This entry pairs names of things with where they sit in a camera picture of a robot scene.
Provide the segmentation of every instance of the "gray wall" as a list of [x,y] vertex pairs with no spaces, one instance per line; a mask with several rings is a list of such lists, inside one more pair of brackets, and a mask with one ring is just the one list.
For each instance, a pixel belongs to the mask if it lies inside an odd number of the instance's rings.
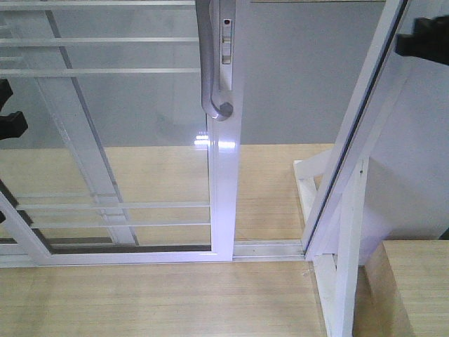
[[[332,143],[383,4],[250,7],[242,143]],[[190,11],[57,11],[55,21],[62,37],[196,35]],[[197,49],[136,44],[67,52],[74,67],[198,67]],[[3,148],[62,146],[32,82],[11,82],[15,97],[6,110],[23,110],[30,128]],[[205,131],[197,74],[79,83],[106,146],[191,145]]]
[[252,4],[242,143],[333,143],[382,9]]
[[449,67],[413,62],[371,156],[362,256],[382,239],[437,239],[449,227]]

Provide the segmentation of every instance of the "plywood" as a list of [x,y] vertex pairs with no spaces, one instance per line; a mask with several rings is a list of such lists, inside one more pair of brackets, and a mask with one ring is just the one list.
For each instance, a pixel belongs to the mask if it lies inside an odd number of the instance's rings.
[[366,270],[385,336],[449,336],[449,243],[386,241]]
[[364,267],[358,269],[353,337],[384,337]]
[[293,161],[331,144],[242,145],[236,239],[299,239],[304,227]]
[[0,270],[0,335],[321,337],[309,264]]

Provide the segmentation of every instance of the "white aluminum frame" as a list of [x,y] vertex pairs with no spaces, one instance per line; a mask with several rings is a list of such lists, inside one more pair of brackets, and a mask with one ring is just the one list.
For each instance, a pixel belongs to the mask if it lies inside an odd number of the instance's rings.
[[177,44],[180,46],[185,44],[198,44],[198,42],[199,39],[197,37],[55,37],[47,39],[0,39],[0,47],[98,47],[141,43]]
[[195,1],[7,1],[0,3],[0,11],[58,11],[92,8],[108,9],[192,9]]
[[385,3],[301,238],[306,260],[313,260],[320,254],[321,242],[326,237],[328,224],[340,203],[342,191],[376,124],[379,111],[363,114],[363,118],[359,112],[366,107],[364,104],[369,101],[367,97],[375,87],[382,62],[391,52],[390,36],[400,23],[407,3],[404,0],[387,0]]
[[[0,5],[0,11],[5,8],[22,8],[22,10],[34,10],[33,6],[44,8],[46,5],[57,5],[57,1],[23,2],[20,4],[8,2]],[[64,1],[63,5],[69,5],[70,1]],[[68,9],[75,9],[83,5],[82,1],[73,1]],[[96,1],[104,4],[119,5],[120,1]],[[187,3],[193,1],[122,1],[129,5],[132,2],[149,3],[153,6],[156,2]],[[246,12],[246,1],[236,2],[236,26],[235,34],[243,35],[243,23]],[[233,115],[226,121],[215,121],[208,117],[208,131],[210,144],[209,156],[209,184],[210,184],[210,222],[211,222],[211,251],[183,251],[163,253],[77,253],[77,254],[51,254],[44,244],[32,232],[32,229],[16,209],[8,202],[3,194],[0,194],[0,210],[6,216],[5,228],[10,232],[15,241],[24,251],[36,261],[38,265],[84,265],[84,264],[123,264],[123,263],[176,263],[176,262],[208,262],[208,261],[232,261],[234,252],[234,231],[236,218],[236,192],[239,173],[239,150],[241,132],[241,110],[243,105],[243,75],[245,39],[239,38],[234,46],[234,85],[233,94],[229,97],[234,106]]]
[[[395,58],[387,64],[394,45],[388,44],[402,22],[407,22],[410,29],[413,18],[444,15],[443,3],[448,0],[387,0],[311,208],[302,243],[307,243],[306,260],[314,262],[329,337],[352,335],[369,156],[416,63],[414,58],[402,58],[400,62]],[[316,173],[313,167],[308,171],[316,176],[320,171],[316,163],[312,158],[295,165],[300,169],[316,165]],[[299,192],[309,202],[309,191]],[[337,254],[336,265],[333,254]]]

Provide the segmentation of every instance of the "lever handle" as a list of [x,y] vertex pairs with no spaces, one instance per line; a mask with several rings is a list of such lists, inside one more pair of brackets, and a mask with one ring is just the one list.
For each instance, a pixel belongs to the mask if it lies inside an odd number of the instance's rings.
[[224,121],[230,118],[234,107],[229,102],[225,102],[220,107],[217,107],[212,99],[215,77],[215,53],[209,6],[210,0],[195,1],[201,63],[201,106],[210,117],[217,121]]

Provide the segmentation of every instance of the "wooden base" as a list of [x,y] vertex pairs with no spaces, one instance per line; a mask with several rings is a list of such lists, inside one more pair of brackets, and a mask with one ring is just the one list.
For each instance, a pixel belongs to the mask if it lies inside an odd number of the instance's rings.
[[366,271],[385,337],[449,336],[449,242],[385,241]]

